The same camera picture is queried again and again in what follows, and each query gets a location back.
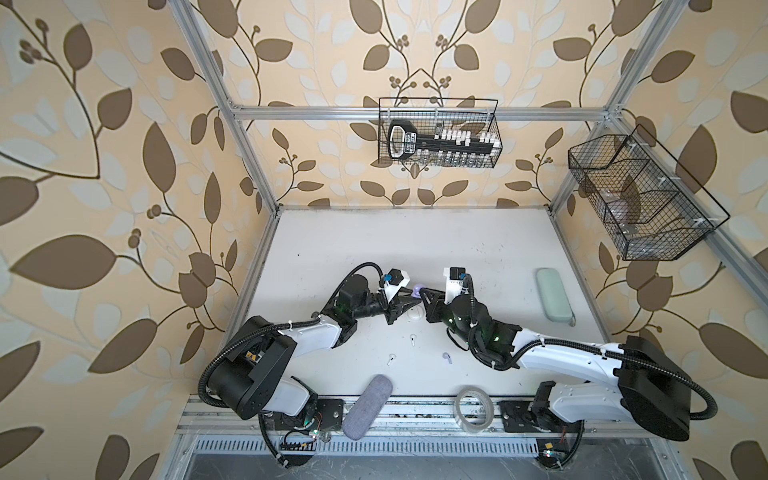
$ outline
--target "gray fabric case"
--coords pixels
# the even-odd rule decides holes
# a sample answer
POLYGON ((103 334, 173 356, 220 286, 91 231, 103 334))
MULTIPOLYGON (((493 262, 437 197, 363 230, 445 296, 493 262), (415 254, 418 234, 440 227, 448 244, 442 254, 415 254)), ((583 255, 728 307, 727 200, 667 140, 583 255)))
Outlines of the gray fabric case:
POLYGON ((344 435, 352 440, 360 440, 368 432, 368 428, 382 411, 390 395, 392 395, 392 382, 384 375, 373 377, 366 391, 357 399, 344 418, 341 424, 344 435))

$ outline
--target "vent grille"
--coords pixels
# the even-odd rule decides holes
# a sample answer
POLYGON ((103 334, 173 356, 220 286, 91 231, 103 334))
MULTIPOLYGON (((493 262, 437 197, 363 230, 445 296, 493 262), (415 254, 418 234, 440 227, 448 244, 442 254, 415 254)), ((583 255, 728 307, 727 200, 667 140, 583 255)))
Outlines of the vent grille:
MULTIPOLYGON (((508 437, 431 437, 410 440, 408 437, 368 437, 357 442, 346 437, 332 437, 330 442, 318 441, 317 455, 363 456, 452 456, 452 457, 535 457, 535 439, 508 437)), ((228 455, 268 454, 261 438, 250 435, 203 435, 197 440, 195 452, 226 453, 228 455)))

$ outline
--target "purple object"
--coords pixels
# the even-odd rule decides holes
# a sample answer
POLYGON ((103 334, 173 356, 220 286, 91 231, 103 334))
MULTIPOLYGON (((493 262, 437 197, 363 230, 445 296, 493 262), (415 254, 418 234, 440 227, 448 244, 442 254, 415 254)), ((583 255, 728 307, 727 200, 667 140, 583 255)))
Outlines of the purple object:
POLYGON ((422 288, 424 288, 425 286, 426 286, 426 285, 425 285, 425 284, 423 284, 423 283, 417 283, 417 284, 416 284, 416 285, 413 287, 413 292, 411 292, 411 296, 414 296, 415 298, 421 298, 421 296, 419 295, 419 290, 421 290, 421 289, 422 289, 422 288))

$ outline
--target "brown leaf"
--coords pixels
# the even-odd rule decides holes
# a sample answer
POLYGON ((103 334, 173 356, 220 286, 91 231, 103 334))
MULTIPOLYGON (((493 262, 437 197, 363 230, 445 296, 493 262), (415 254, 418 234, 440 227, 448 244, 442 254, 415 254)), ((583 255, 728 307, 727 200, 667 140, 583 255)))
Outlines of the brown leaf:
POLYGON ((760 444, 744 440, 730 451, 730 466, 739 480, 768 478, 768 461, 760 444))
POLYGON ((280 148, 283 150, 288 150, 290 147, 290 144, 288 143, 288 139, 285 135, 276 128, 272 129, 272 139, 275 140, 275 143, 280 145, 280 148))
POLYGON ((0 178, 0 225, 26 214, 40 197, 38 185, 22 177, 0 178))
POLYGON ((321 188, 323 184, 318 184, 317 182, 299 182, 296 187, 301 190, 302 192, 313 192, 319 188, 321 188))
POLYGON ((468 185, 469 180, 457 180, 455 182, 451 182, 450 184, 443 187, 442 196, 455 197, 456 195, 466 190, 468 185))
POLYGON ((758 262, 766 272, 768 272, 768 248, 761 250, 757 255, 755 255, 755 261, 758 262))
POLYGON ((371 197, 384 197, 386 195, 386 190, 384 190, 384 187, 382 187, 380 184, 377 184, 376 182, 361 180, 360 188, 362 188, 362 191, 366 192, 371 197))
POLYGON ((131 474, 128 480, 149 480, 154 472, 154 467, 157 465, 157 459, 160 458, 160 454, 156 453, 147 457, 131 474))
POLYGON ((416 196, 419 197, 419 201, 421 201, 425 205, 432 205, 433 203, 435 203, 435 194, 434 192, 432 192, 432 190, 419 188, 416 191, 416 196))
POLYGON ((581 37, 561 38, 555 40, 552 46, 554 47, 554 54, 565 61, 581 60, 592 50, 592 43, 581 37))
POLYGON ((250 177, 245 177, 240 181, 240 189, 248 197, 253 195, 253 181, 250 179, 250 177))
POLYGON ((603 271, 608 275, 612 274, 616 267, 614 266, 614 256, 608 251, 605 243, 600 242, 598 247, 598 258, 600 259, 600 266, 603 267, 603 271))
POLYGON ((568 197, 568 202, 565 205, 568 208, 568 215, 574 216, 574 212, 576 211, 576 197, 574 197, 573 194, 571 194, 570 197, 568 197))
POLYGON ((634 179, 627 175, 624 178, 624 182, 621 185, 621 192, 619 193, 619 198, 621 198, 624 202, 626 202, 625 208, 619 208, 618 212, 623 213, 623 217, 621 219, 614 218, 616 221, 620 221, 622 223, 637 223, 640 221, 643 205, 640 197, 640 191, 637 189, 637 184, 635 183, 634 179))
POLYGON ((227 272, 231 272, 235 267, 235 260, 237 260, 237 240, 232 240, 230 249, 227 250, 227 258, 224 260, 224 268, 227 272))
POLYGON ((394 194, 392 194, 392 203, 395 205, 403 205, 408 200, 408 197, 410 196, 411 196, 411 189, 409 188, 403 188, 402 190, 397 190, 394 194))
POLYGON ((730 111, 736 123, 751 134, 768 130, 768 100, 765 98, 735 91, 730 95, 730 111))
POLYGON ((699 125, 680 152, 675 173, 694 193, 712 177, 717 166, 717 146, 710 132, 699 125))
POLYGON ((699 329, 704 346, 737 372, 768 379, 768 355, 750 339, 722 323, 707 323, 699 329))
POLYGON ((546 105, 542 105, 542 108, 570 108, 571 102, 568 100, 551 101, 546 105))
POLYGON ((179 48, 166 48, 160 52, 160 56, 165 62, 168 70, 182 80, 192 80, 194 78, 194 66, 187 54, 179 48))
POLYGON ((376 160, 371 162, 371 167, 387 168, 391 166, 392 166, 392 158, 390 157, 377 158, 376 160))
POLYGON ((457 105, 459 108, 474 108, 475 107, 475 96, 469 95, 464 100, 460 101, 457 105))
POLYGON ((708 12, 712 8, 712 0, 690 0, 688 8, 699 13, 708 12))
POLYGON ((208 290, 192 273, 179 273, 181 299, 192 308, 200 308, 208 298, 208 290))
POLYGON ((630 48, 629 50, 627 50, 627 53, 624 54, 624 60, 621 61, 621 69, 619 71, 621 74, 623 74, 624 70, 627 69, 627 65, 629 65, 629 62, 632 60, 632 56, 634 55, 634 52, 635 52, 634 48, 630 48))
POLYGON ((176 180, 176 161, 168 140, 157 123, 153 123, 147 136, 144 137, 144 169, 152 183, 164 194, 174 185, 176 180))
POLYGON ((312 170, 316 164, 317 162, 315 162, 314 160, 305 160, 301 162, 296 169, 300 172, 308 172, 312 170))
POLYGON ((307 206, 314 208, 330 208, 331 200, 329 198, 318 198, 317 200, 309 202, 307 206))
POLYGON ((672 277, 656 276, 637 291, 637 303, 649 312, 663 309, 672 295, 672 277))
POLYGON ((113 91, 98 101, 98 119, 104 128, 117 130, 122 127, 131 113, 133 94, 130 88, 113 91))
POLYGON ((637 129, 637 133, 641 136, 641 138, 648 142, 649 147, 655 147, 656 125, 654 125, 654 122, 648 117, 637 117, 634 123, 636 125, 640 125, 640 127, 637 129))
POLYGON ((560 139, 563 138, 563 127, 560 127, 559 129, 552 132, 552 135, 547 138, 547 141, 544 142, 544 148, 549 150, 550 148, 554 147, 558 144, 560 139))
POLYGON ((216 220, 219 220, 219 212, 221 212, 221 189, 219 188, 219 180, 216 179, 216 174, 213 172, 210 173, 210 177, 208 177, 208 185, 205 186, 203 210, 205 210, 205 217, 211 224, 216 223, 216 220))
POLYGON ((198 0, 205 21, 219 35, 232 38, 237 33, 237 10, 230 0, 198 0))
POLYGON ((523 170, 523 171, 531 171, 531 170, 533 170, 533 163, 531 163, 530 161, 527 161, 527 160, 523 160, 522 158, 519 158, 519 159, 515 160, 515 166, 519 170, 523 170))
POLYGON ((283 61, 290 55, 293 42, 281 38, 265 38, 256 44, 256 55, 264 61, 283 61))
POLYGON ((224 123, 220 118, 214 118, 214 133, 216 134, 216 142, 219 144, 221 151, 224 151, 224 123))
POLYGON ((26 452, 42 434, 43 429, 40 427, 22 427, 0 433, 0 468, 26 452))
POLYGON ((205 286, 211 286, 216 280, 216 265, 207 253, 195 252, 190 255, 192 273, 205 286))
POLYGON ((112 337, 88 367, 88 371, 112 373, 124 369, 147 351, 156 334, 157 324, 151 319, 136 320, 112 337))
POLYGON ((107 276, 116 259, 95 238, 65 235, 32 249, 11 266, 11 272, 41 285, 79 290, 107 276))
POLYGON ((109 435, 96 464, 96 480, 118 480, 125 472, 130 457, 128 440, 119 435, 109 435))
POLYGON ((478 53, 471 45, 456 45, 453 51, 453 61, 462 70, 477 70, 480 68, 478 53))
POLYGON ((671 51, 659 60, 650 73, 650 79, 656 83, 666 83, 681 76, 694 61, 696 55, 685 50, 671 51))
POLYGON ((349 10, 360 30, 378 33, 382 28, 382 11, 373 0, 349 0, 349 10))
POLYGON ((504 184, 505 187, 507 187, 509 190, 514 190, 516 192, 525 192, 527 190, 530 190, 533 185, 531 185, 531 182, 527 180, 520 180, 516 182, 511 182, 508 184, 504 184))
POLYGON ((94 48, 91 45, 91 37, 85 31, 82 23, 70 28, 64 36, 64 57, 72 70, 80 70, 93 57, 94 48))
POLYGON ((190 141, 192 145, 197 145, 203 141, 205 137, 205 130, 208 128, 208 116, 205 114, 198 114, 192 119, 192 127, 190 127, 190 141))
POLYGON ((614 9, 611 30, 623 37, 637 28, 654 7, 654 0, 621 0, 614 9))
POLYGON ((627 285, 639 290, 653 279, 659 263, 656 260, 632 260, 627 268, 627 285))
POLYGON ((640 338, 646 339, 649 342, 653 343, 656 348, 659 349, 660 352, 664 351, 664 348, 661 346, 661 342, 659 342, 659 339, 656 338, 653 332, 650 331, 648 328, 643 328, 640 331, 640 338))
POLYGON ((0 357, 0 402, 27 376, 40 354, 40 341, 18 347, 0 357))
POLYGON ((203 342, 205 336, 205 329, 202 325, 198 325, 192 330, 190 337, 187 339, 187 345, 184 346, 184 351, 181 353, 181 361, 179 365, 189 362, 195 353, 200 349, 200 344, 203 342))
POLYGON ((350 124, 349 126, 363 140, 376 141, 379 139, 379 132, 369 124, 350 124))
POLYGON ((515 208, 520 207, 520 204, 514 200, 508 198, 499 198, 496 200, 496 208, 515 208))
POLYGON ((727 480, 725 475, 720 473, 717 468, 714 468, 704 460, 694 458, 694 466, 696 467, 696 471, 699 473, 701 480, 727 480))
POLYGON ((373 45, 366 58, 362 61, 362 69, 368 71, 376 71, 384 68, 384 65, 389 61, 389 46, 388 45, 373 45))
POLYGON ((214 57, 214 61, 216 62, 216 66, 219 69, 219 75, 223 75, 224 74, 224 62, 221 61, 221 54, 219 53, 218 50, 213 50, 210 54, 213 55, 213 57, 214 57))
POLYGON ((488 28, 498 12, 501 0, 475 0, 467 8, 464 26, 469 33, 480 33, 488 28))

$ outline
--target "black cable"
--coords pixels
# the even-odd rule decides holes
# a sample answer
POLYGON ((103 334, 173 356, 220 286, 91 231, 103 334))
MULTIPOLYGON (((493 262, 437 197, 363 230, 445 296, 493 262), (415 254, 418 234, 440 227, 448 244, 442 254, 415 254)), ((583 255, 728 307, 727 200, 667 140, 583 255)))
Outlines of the black cable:
POLYGON ((358 271, 358 270, 362 270, 362 269, 363 269, 363 268, 365 268, 366 266, 372 266, 373 268, 375 268, 375 269, 376 269, 376 272, 379 274, 379 279, 381 279, 381 278, 384 276, 384 272, 382 271, 382 267, 380 267, 380 266, 376 265, 374 262, 365 262, 365 263, 361 263, 360 265, 358 265, 358 266, 356 266, 355 268, 353 268, 351 272, 349 272, 349 273, 347 273, 347 274, 346 274, 346 276, 344 277, 344 280, 342 280, 342 281, 341 281, 341 283, 339 283, 339 286, 338 286, 338 287, 337 287, 337 288, 336 288, 336 289, 333 291, 333 293, 331 294, 331 297, 330 297, 330 298, 328 299, 328 301, 326 302, 325 306, 323 307, 323 310, 324 310, 324 309, 325 309, 325 308, 326 308, 326 307, 327 307, 329 304, 331 304, 331 302, 333 301, 333 299, 334 299, 334 298, 336 298, 336 294, 339 292, 339 290, 341 290, 341 287, 342 287, 342 286, 344 286, 344 282, 346 282, 346 280, 347 280, 348 278, 350 278, 352 275, 354 275, 355 273, 357 273, 357 271, 358 271))
MULTIPOLYGON (((312 320, 308 320, 306 322, 297 322, 293 324, 293 328, 300 328, 303 326, 312 326, 316 325, 317 323, 320 323, 320 318, 317 317, 312 320)), ((265 333, 274 332, 275 330, 287 330, 291 328, 290 323, 278 323, 276 325, 269 325, 262 327, 255 332, 251 332, 248 335, 245 335, 244 337, 230 343, 226 347, 224 347, 221 352, 219 352, 216 357, 214 357, 213 360, 210 361, 207 367, 205 367, 205 370, 203 370, 203 374, 200 375, 200 381, 197 383, 197 396, 200 397, 200 400, 207 403, 210 406, 218 407, 220 409, 228 409, 230 408, 226 403, 224 403, 222 400, 215 399, 208 393, 208 380, 210 379, 210 375, 214 372, 214 370, 226 359, 226 357, 232 353, 235 349, 238 347, 250 342, 251 340, 257 338, 258 336, 262 336, 265 333)))
MULTIPOLYGON (((570 340, 544 339, 544 344, 554 345, 554 346, 566 346, 572 349, 583 350, 585 352, 592 353, 593 355, 603 355, 602 351, 600 351, 600 349, 597 348, 596 346, 589 346, 579 342, 572 342, 570 340)), ((529 342, 523 345, 520 348, 520 350, 518 350, 513 355, 512 363, 516 364, 518 360, 523 356, 523 354, 525 354, 527 351, 529 351, 530 349, 536 346, 541 346, 541 341, 534 340, 533 342, 529 342)), ((616 360, 620 360, 622 362, 627 362, 627 363, 632 363, 636 366, 641 367, 642 369, 651 370, 653 372, 660 373, 661 375, 669 377, 670 379, 675 380, 676 382, 682 383, 689 389, 699 394, 699 396, 707 403, 707 407, 701 412, 692 412, 690 414, 691 420, 707 420, 707 419, 711 419, 717 414, 717 402, 715 402, 715 399, 713 398, 713 396, 710 395, 710 393, 707 390, 705 390, 704 387, 694 382, 693 380, 687 378, 686 376, 682 376, 680 373, 665 369, 663 366, 660 366, 656 363, 648 362, 646 360, 627 355, 626 353, 616 353, 610 350, 606 350, 604 354, 606 358, 616 359, 616 360)))
POLYGON ((561 462, 556 461, 553 465, 547 465, 541 461, 541 456, 536 457, 536 461, 539 462, 539 464, 542 467, 549 470, 560 470, 562 468, 565 468, 565 466, 574 458, 574 455, 576 455, 576 451, 578 450, 579 445, 581 445, 581 439, 583 437, 584 437, 584 420, 581 420, 579 421, 578 433, 576 434, 576 439, 574 440, 574 444, 568 450, 568 453, 565 454, 565 458, 563 458, 561 462))
POLYGON ((469 347, 467 347, 467 348, 464 348, 464 347, 462 347, 461 345, 459 345, 459 344, 458 344, 458 342, 456 341, 456 339, 455 339, 455 338, 453 338, 453 336, 451 335, 451 329, 449 329, 448 327, 446 327, 446 328, 445 328, 445 334, 448 336, 448 338, 450 338, 450 339, 451 339, 451 341, 453 342, 453 344, 454 344, 454 345, 456 345, 456 346, 457 346, 457 347, 458 347, 460 350, 464 350, 465 352, 468 352, 468 351, 469 351, 469 347))

